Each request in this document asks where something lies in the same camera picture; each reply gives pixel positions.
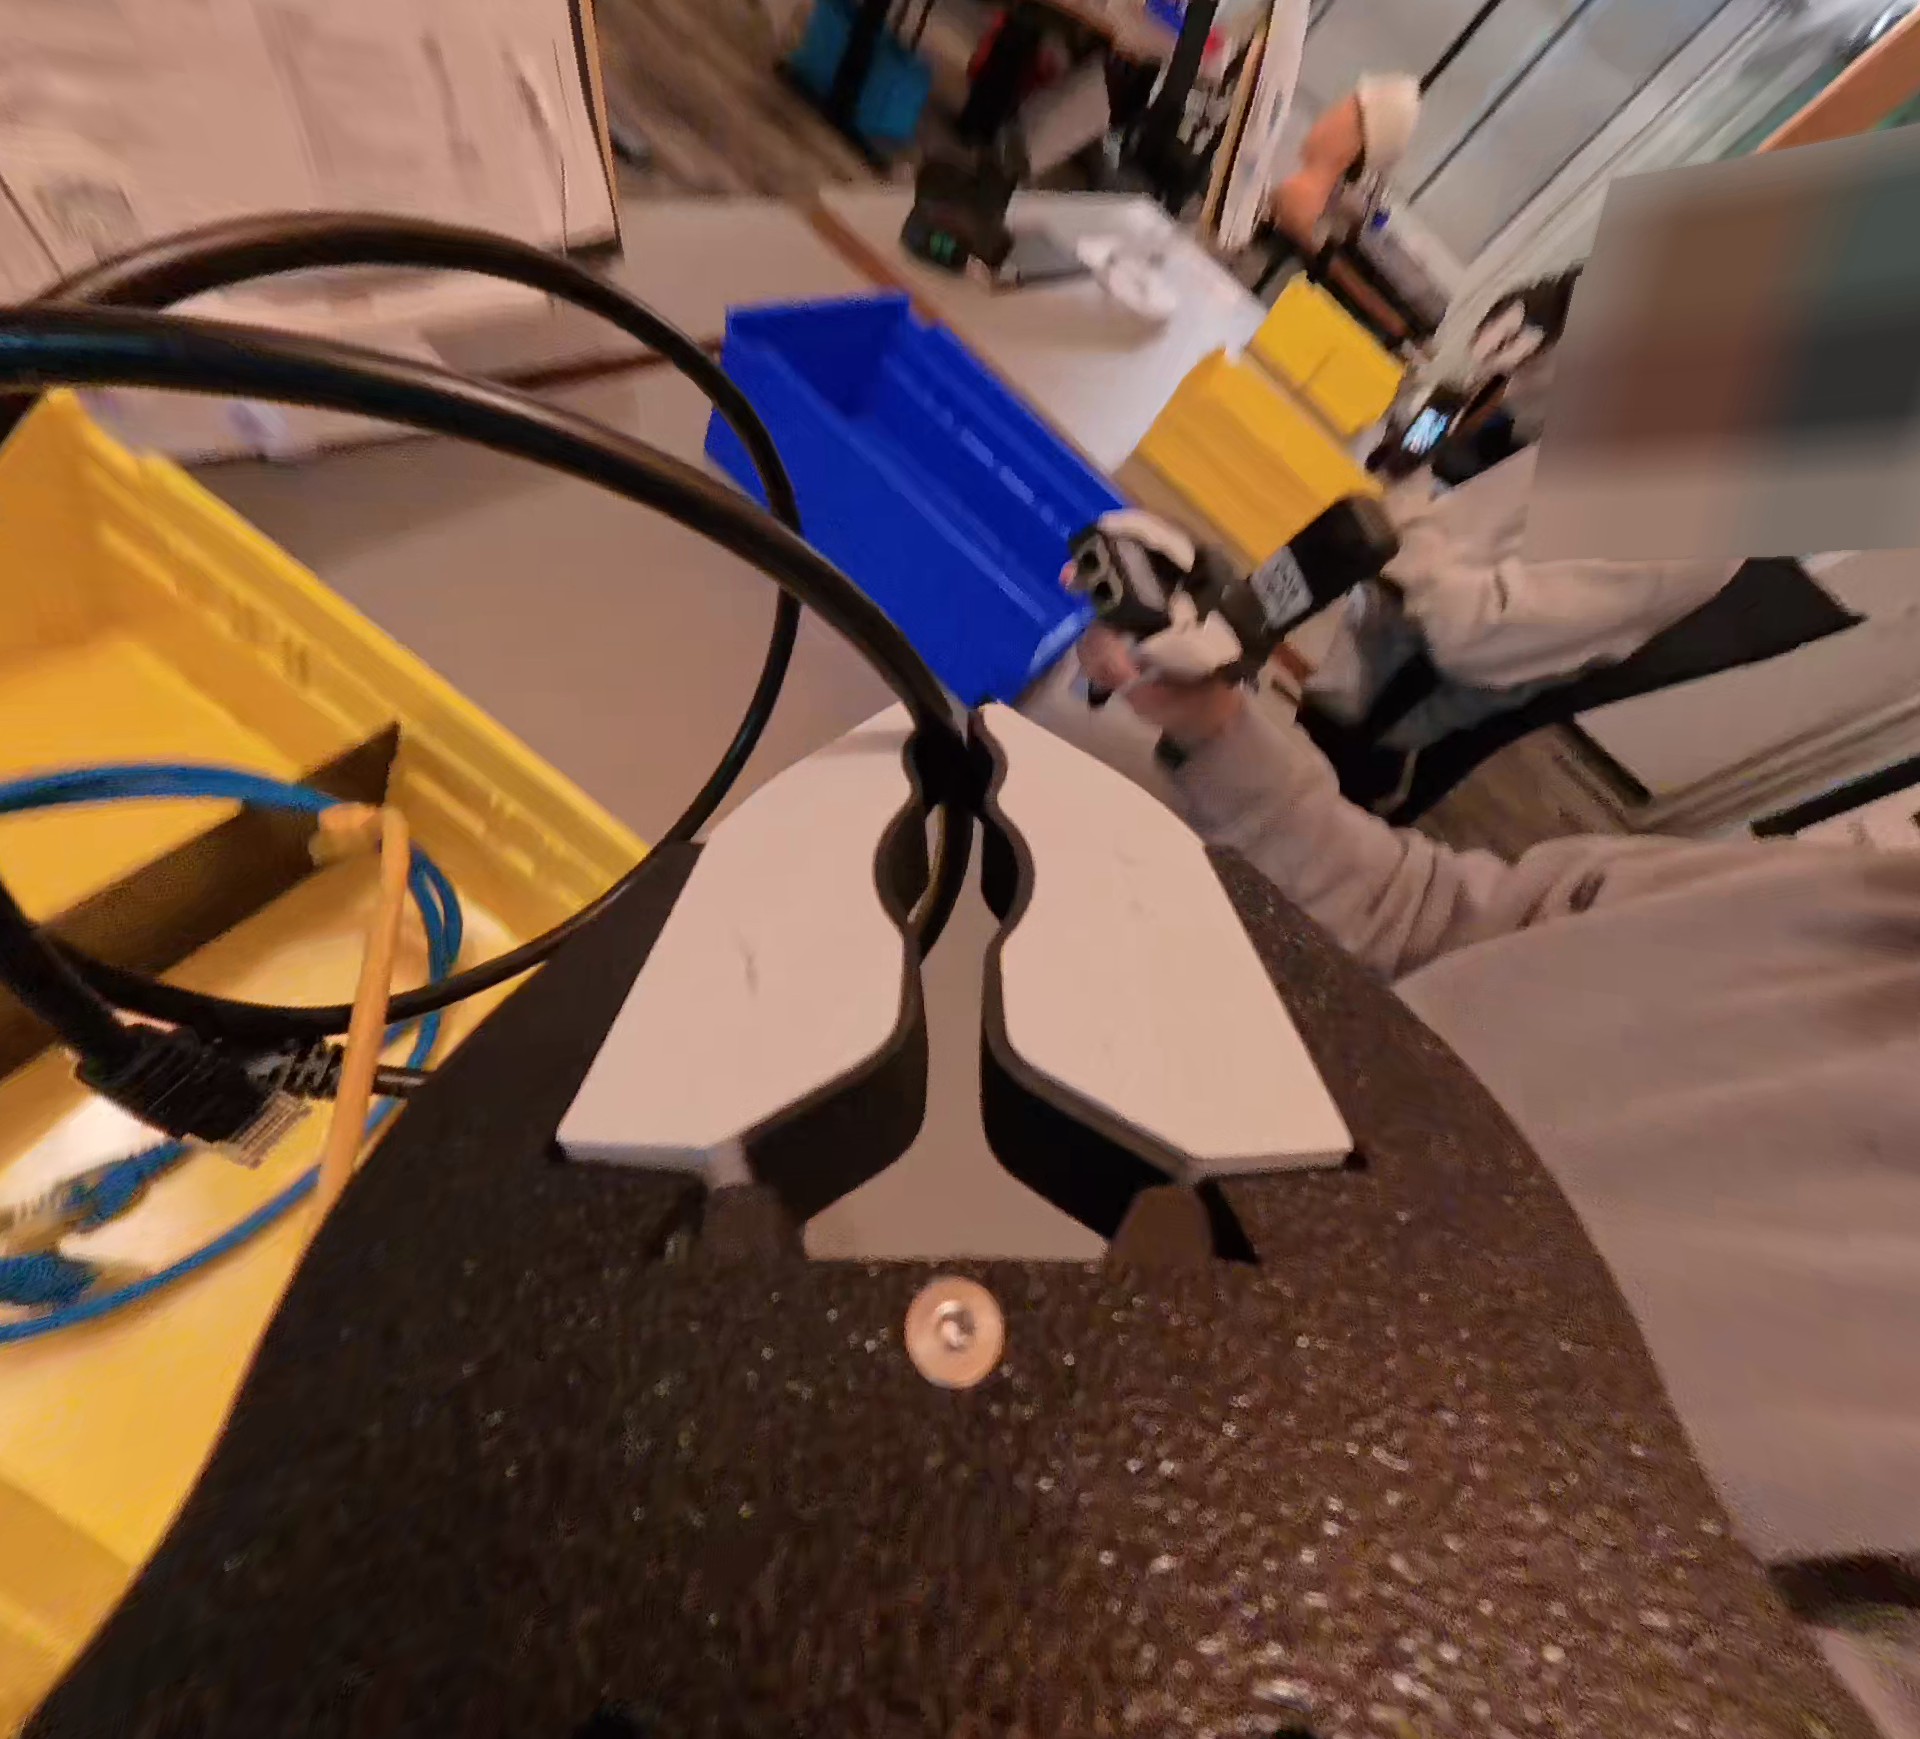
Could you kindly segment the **grey desk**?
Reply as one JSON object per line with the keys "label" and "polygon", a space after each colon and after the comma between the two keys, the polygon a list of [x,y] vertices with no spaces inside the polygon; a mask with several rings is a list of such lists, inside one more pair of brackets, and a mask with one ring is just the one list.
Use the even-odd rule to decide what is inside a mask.
{"label": "grey desk", "polygon": [[[687,199],[622,216],[609,278],[684,333],[737,307],[888,283],[848,261],[808,201]],[[444,353],[532,371],[556,404],[706,464],[707,404],[673,366],[574,309],[536,316],[552,351]],[[473,446],[397,439],[318,455],[228,457],[188,475],[323,578],[642,839],[658,839],[729,742],[762,664],[773,589],[653,512]],[[775,713],[720,817],[890,702],[806,616]],[[1101,1252],[993,1155],[980,1123],[980,969],[996,931],[967,883],[921,967],[927,1102],[887,1170],[806,1223],[817,1260],[1066,1262]]]}

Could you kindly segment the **mannequin head with white cap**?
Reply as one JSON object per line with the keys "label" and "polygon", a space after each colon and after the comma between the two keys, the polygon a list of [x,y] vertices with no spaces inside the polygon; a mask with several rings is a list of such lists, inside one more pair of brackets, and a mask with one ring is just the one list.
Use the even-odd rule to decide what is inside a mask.
{"label": "mannequin head with white cap", "polygon": [[1422,104],[1415,77],[1369,71],[1304,133],[1298,157],[1276,183],[1269,216],[1287,238],[1320,245],[1347,238],[1382,208]]}

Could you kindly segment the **black device with green display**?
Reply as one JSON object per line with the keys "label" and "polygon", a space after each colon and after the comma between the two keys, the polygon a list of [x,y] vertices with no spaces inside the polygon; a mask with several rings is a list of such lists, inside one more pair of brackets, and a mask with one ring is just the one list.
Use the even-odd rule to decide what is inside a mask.
{"label": "black device with green display", "polygon": [[1020,172],[1004,161],[925,157],[903,216],[903,252],[945,272],[998,272],[1015,245],[1007,214],[1016,188]]}

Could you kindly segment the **person's right forearm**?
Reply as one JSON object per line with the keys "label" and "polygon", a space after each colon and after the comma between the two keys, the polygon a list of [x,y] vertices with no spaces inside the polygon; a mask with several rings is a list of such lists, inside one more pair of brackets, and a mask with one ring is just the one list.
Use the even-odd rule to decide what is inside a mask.
{"label": "person's right forearm", "polygon": [[1660,932],[1699,923],[1735,956],[1788,936],[1836,943],[1916,934],[1916,850],[1801,839],[1547,839],[1505,859],[1393,828],[1338,793],[1293,724],[1243,700],[1176,737],[1170,786],[1188,825],[1305,912],[1331,940],[1400,980],[1437,958],[1567,916],[1649,905]]}

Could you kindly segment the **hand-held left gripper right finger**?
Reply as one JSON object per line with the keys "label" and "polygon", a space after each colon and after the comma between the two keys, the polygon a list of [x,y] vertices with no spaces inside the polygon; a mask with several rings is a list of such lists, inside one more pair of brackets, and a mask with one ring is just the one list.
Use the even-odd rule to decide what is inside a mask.
{"label": "hand-held left gripper right finger", "polygon": [[1344,1168],[1357,1143],[1177,814],[1006,704],[973,717],[980,1121],[1026,1188],[1112,1238],[1139,1198]]}

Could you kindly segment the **grey table with wooden edge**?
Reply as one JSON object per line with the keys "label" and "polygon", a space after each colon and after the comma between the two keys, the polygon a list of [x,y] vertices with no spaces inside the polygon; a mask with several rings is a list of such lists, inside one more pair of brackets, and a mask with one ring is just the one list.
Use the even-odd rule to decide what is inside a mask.
{"label": "grey table with wooden edge", "polygon": [[912,195],[903,188],[828,188],[812,221],[876,281],[905,289],[929,318],[1031,404],[1097,470],[1117,473],[1170,389],[1212,351],[1238,351],[1265,307],[1210,252],[1146,197],[1027,190],[1011,203],[1024,227],[1073,243],[1123,236],[1170,283],[1165,322],[1139,320],[1091,278],[1000,287],[973,272],[916,261],[899,245]]}

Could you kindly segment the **person's right hand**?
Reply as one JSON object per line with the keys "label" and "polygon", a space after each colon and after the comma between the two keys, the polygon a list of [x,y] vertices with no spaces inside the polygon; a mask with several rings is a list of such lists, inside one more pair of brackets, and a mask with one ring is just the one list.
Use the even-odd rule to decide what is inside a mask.
{"label": "person's right hand", "polygon": [[1245,711],[1245,686],[1225,675],[1187,678],[1154,667],[1144,645],[1091,625],[1075,647],[1090,693],[1119,700],[1159,737],[1194,750]]}

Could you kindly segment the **white hanging banner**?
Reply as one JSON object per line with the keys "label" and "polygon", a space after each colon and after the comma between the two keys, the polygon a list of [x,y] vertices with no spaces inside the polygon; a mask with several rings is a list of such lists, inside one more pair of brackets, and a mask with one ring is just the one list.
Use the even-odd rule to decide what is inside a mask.
{"label": "white hanging banner", "polygon": [[1260,35],[1258,66],[1245,66],[1218,166],[1225,170],[1212,194],[1212,243],[1225,254],[1251,243],[1278,175],[1287,115],[1293,110],[1311,0],[1269,0]]}

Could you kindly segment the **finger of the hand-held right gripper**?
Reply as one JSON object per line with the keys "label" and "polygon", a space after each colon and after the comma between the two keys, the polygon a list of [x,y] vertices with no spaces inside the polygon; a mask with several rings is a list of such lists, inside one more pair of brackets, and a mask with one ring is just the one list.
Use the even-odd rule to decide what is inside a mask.
{"label": "finger of the hand-held right gripper", "polygon": [[1143,636],[1143,673],[1170,686],[1234,684],[1241,678],[1245,642],[1219,612],[1170,616]]}
{"label": "finger of the hand-held right gripper", "polygon": [[1165,570],[1190,574],[1198,558],[1198,541],[1185,526],[1168,523],[1157,512],[1141,506],[1123,506],[1102,514],[1093,528],[1112,545],[1126,543],[1143,552],[1165,561]]}

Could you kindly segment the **loose white papers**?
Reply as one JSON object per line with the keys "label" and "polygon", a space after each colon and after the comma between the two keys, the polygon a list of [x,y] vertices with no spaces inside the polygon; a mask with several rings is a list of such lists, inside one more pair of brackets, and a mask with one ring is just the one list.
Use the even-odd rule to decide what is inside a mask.
{"label": "loose white papers", "polygon": [[1077,263],[1108,302],[1134,320],[1161,327],[1181,309],[1181,287],[1165,241],[1137,236],[1090,236],[1073,247]]}

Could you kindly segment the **yellow plastic bin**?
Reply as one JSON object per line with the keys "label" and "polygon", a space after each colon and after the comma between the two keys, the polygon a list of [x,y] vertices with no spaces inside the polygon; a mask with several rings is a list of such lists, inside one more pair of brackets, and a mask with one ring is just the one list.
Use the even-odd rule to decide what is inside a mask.
{"label": "yellow plastic bin", "polygon": [[1287,280],[1243,351],[1340,437],[1377,426],[1400,395],[1404,362],[1305,272]]}
{"label": "yellow plastic bin", "polygon": [[[228,766],[391,793],[451,876],[461,963],[585,907],[643,843],[203,484],[67,395],[3,446],[3,779]],[[325,1123],[256,1168],[188,1155],[71,1243],[102,1316],[14,1338],[3,1309],[3,1735],[150,1560],[305,1254]]]}
{"label": "yellow plastic bin", "polygon": [[1117,484],[1243,567],[1344,501],[1382,512],[1380,486],[1315,411],[1230,351],[1212,351],[1176,384]]}

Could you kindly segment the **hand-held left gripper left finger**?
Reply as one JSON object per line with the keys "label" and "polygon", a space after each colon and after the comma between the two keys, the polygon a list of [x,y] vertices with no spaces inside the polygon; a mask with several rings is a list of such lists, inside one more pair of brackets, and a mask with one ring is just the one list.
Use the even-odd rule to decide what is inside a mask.
{"label": "hand-held left gripper left finger", "polygon": [[899,704],[704,839],[556,1124],[576,1165],[760,1187],[808,1223],[925,1115],[923,801]]}

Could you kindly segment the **blue plastic bin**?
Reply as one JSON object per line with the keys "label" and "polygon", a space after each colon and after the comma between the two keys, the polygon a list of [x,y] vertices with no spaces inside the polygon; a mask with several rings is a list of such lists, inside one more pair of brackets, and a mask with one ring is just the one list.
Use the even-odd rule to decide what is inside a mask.
{"label": "blue plastic bin", "polygon": [[1090,611],[1060,579],[1115,484],[903,289],[728,313],[720,364],[781,455],[806,541],[958,700],[1016,702]]}

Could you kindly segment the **person's grey clothed torso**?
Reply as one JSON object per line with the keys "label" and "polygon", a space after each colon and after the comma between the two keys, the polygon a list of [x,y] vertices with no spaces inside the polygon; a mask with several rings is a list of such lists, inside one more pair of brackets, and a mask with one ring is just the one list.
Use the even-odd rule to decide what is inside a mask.
{"label": "person's grey clothed torso", "polygon": [[1748,1539],[1914,1554],[1918,936],[1735,956],[1653,912],[1468,945],[1404,1002],[1567,1192]]}

